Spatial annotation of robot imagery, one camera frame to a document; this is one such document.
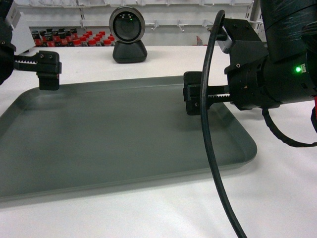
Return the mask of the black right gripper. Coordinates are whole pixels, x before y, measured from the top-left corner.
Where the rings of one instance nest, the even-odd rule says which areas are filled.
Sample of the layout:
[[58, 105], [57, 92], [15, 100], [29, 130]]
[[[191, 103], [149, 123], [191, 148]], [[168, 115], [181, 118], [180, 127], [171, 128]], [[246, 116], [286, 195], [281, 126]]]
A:
[[[265, 89], [264, 66], [268, 50], [247, 20], [225, 19], [223, 26], [233, 41], [230, 65], [225, 68], [228, 85], [207, 87], [207, 109], [214, 103], [233, 102], [241, 111], [253, 108], [278, 108], [280, 103]], [[186, 113], [200, 115], [200, 71], [183, 75]]]

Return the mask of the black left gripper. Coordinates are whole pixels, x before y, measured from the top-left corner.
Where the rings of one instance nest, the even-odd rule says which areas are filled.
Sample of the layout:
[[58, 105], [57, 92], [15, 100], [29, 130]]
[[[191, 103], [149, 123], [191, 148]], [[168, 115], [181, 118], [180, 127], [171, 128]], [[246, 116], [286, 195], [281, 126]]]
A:
[[6, 21], [12, 0], [0, 1], [0, 84], [3, 84], [13, 70], [36, 72], [40, 90], [58, 90], [62, 63], [59, 54], [39, 51], [33, 56], [14, 56], [16, 47], [11, 43], [12, 27]]

